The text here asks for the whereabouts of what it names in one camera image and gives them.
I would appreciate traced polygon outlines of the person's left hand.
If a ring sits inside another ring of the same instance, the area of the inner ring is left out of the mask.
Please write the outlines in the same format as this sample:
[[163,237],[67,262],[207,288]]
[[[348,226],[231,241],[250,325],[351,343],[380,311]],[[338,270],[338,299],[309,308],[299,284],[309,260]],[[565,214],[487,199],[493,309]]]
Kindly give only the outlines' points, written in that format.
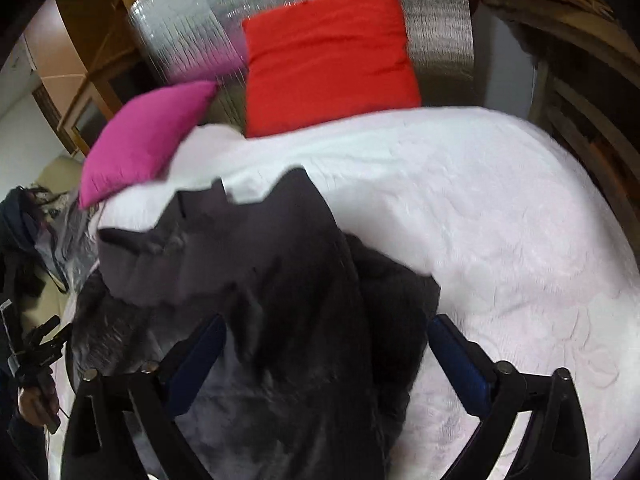
[[51,374],[47,374],[41,386],[20,389],[18,410],[26,422],[35,427],[46,428],[54,421],[60,401]]

